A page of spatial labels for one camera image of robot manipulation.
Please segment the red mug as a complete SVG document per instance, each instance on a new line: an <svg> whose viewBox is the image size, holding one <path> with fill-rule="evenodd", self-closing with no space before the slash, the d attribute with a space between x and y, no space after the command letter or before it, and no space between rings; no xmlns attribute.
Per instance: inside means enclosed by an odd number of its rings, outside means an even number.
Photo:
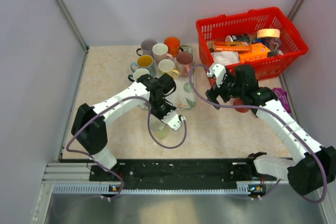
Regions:
<svg viewBox="0 0 336 224"><path fill-rule="evenodd" d="M245 105L245 103L241 100L241 99L235 99L233 102L234 106L243 106ZM235 110L239 113L247 113L250 111L250 108L246 108L246 107L239 107L239 108L235 108Z"/></svg>

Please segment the yellow mug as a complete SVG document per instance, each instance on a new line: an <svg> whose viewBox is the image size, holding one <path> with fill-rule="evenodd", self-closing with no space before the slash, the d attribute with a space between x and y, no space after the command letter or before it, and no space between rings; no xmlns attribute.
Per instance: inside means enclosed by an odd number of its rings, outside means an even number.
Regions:
<svg viewBox="0 0 336 224"><path fill-rule="evenodd" d="M168 74L173 78L178 78L180 76L180 72L175 69L175 64L171 59L163 59L159 62L158 68L161 74Z"/></svg>

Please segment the dark green mug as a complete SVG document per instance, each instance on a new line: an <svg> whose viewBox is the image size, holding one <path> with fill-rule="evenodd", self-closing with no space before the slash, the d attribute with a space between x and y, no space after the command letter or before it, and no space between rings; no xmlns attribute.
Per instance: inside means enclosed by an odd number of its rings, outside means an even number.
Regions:
<svg viewBox="0 0 336 224"><path fill-rule="evenodd" d="M128 80L131 82L137 81L142 75L150 74L148 69L137 69L133 74L128 75Z"/></svg>

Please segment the light blue butterfly mug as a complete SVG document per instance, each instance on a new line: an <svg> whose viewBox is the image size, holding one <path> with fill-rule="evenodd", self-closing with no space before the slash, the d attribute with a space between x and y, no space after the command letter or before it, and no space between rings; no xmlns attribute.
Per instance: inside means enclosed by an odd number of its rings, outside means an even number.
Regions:
<svg viewBox="0 0 336 224"><path fill-rule="evenodd" d="M138 69L147 69L151 76L156 77L154 59L150 55L140 56L136 62L130 64L130 68L133 73Z"/></svg>

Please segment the pale pink faceted mug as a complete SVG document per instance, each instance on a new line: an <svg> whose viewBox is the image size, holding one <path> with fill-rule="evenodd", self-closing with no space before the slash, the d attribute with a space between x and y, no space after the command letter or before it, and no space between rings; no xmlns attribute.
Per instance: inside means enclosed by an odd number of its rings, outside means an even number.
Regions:
<svg viewBox="0 0 336 224"><path fill-rule="evenodd" d="M173 59L173 56L168 52L168 46L166 44L158 43L152 48L153 58L157 64L164 59Z"/></svg>

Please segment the pink ghost pattern mug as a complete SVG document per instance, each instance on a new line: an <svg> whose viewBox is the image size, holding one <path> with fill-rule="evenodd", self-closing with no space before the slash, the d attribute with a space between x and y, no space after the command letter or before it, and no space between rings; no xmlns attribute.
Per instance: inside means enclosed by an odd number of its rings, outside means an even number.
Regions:
<svg viewBox="0 0 336 224"><path fill-rule="evenodd" d="M180 52L176 56L176 69L180 77L187 77L193 66L194 57L190 52Z"/></svg>

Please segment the lime green faceted mug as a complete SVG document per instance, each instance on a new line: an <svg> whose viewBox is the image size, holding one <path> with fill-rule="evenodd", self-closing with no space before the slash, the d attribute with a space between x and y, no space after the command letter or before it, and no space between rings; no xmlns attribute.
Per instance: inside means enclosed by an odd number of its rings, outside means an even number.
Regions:
<svg viewBox="0 0 336 224"><path fill-rule="evenodd" d="M150 131L156 139L163 139L169 133L168 126L156 117L150 117Z"/></svg>

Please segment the lilac purple mug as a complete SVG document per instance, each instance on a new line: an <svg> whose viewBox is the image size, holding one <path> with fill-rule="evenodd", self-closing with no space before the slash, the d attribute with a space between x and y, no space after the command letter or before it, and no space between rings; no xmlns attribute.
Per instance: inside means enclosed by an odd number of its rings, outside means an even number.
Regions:
<svg viewBox="0 0 336 224"><path fill-rule="evenodd" d="M138 56L143 56L143 55L150 55L153 57L153 47L157 44L156 40L154 39L146 39L141 42L140 48L136 50L136 54Z"/></svg>

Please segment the orange mug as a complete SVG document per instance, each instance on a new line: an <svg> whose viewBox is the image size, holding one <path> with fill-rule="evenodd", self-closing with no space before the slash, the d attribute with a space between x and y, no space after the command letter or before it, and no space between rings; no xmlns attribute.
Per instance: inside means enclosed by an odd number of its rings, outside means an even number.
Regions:
<svg viewBox="0 0 336 224"><path fill-rule="evenodd" d="M164 44L168 47L168 53L175 58L180 52L183 52L180 40L177 37L168 37L165 39Z"/></svg>

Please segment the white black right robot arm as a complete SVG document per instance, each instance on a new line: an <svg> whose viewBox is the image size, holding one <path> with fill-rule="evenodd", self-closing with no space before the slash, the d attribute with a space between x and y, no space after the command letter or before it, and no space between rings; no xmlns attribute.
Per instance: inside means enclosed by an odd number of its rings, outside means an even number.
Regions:
<svg viewBox="0 0 336 224"><path fill-rule="evenodd" d="M219 109L218 97L224 102L239 99L246 108L264 121L282 141L291 159L277 158L266 153L251 156L245 174L252 180L270 175L284 180L300 195L307 195L335 181L335 148L324 147L314 140L285 110L275 93L260 87L254 68L249 64L227 67L214 63L207 76L215 79L206 91L209 102Z"/></svg>

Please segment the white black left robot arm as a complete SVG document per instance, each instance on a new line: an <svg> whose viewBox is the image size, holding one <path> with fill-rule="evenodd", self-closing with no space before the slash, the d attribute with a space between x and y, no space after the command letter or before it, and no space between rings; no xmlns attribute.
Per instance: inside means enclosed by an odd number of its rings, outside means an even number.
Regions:
<svg viewBox="0 0 336 224"><path fill-rule="evenodd" d="M114 180L119 174L117 159L107 148L107 126L126 114L128 111L148 102L151 115L178 130L182 122L166 97L176 90L174 79L163 74L159 78L144 74L119 94L98 104L89 106L82 104L76 113L71 129L72 135L102 165L101 174L107 180Z"/></svg>

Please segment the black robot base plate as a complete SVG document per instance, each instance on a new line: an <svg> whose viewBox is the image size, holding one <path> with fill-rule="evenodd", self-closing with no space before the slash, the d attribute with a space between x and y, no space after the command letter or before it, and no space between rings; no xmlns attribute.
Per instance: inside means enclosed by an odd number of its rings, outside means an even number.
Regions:
<svg viewBox="0 0 336 224"><path fill-rule="evenodd" d="M91 182L124 181L125 189L235 189L237 182L274 181L261 175L247 158L210 159L120 159L105 172L91 167Z"/></svg>

